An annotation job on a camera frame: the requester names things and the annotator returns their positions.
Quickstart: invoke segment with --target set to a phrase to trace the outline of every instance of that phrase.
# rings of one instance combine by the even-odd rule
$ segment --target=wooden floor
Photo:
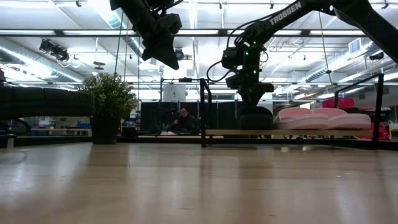
[[[0,151],[0,223],[398,223],[398,153],[89,143]]]

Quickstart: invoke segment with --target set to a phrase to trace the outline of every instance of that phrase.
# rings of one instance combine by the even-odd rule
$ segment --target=black plant pot
[[[90,118],[93,144],[115,144],[118,139],[120,119]]]

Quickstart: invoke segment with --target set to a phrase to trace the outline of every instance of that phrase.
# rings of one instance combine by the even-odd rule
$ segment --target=potted plant
[[[90,118],[94,144],[114,144],[118,137],[120,120],[137,108],[136,94],[132,87],[115,74],[100,73],[83,82],[82,93],[95,98],[95,115]]]

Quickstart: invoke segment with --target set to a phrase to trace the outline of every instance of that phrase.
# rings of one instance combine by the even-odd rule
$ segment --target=red object
[[[339,98],[338,99],[338,108],[351,108],[354,107],[354,99],[352,98]],[[322,102],[323,108],[334,108],[335,107],[335,99],[330,98]]]
[[[369,131],[373,131],[374,123],[372,122],[372,126],[369,128]],[[369,139],[372,140],[373,136],[357,136],[358,139]],[[387,132],[386,125],[383,122],[380,122],[379,126],[379,140],[390,140],[390,135]]]

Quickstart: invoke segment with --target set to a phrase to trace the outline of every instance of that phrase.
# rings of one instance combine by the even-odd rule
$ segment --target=green plant
[[[116,118],[129,116],[130,111],[137,108],[138,100],[132,87],[122,80],[122,76],[100,73],[88,77],[83,82],[82,93],[95,98],[96,118]]]

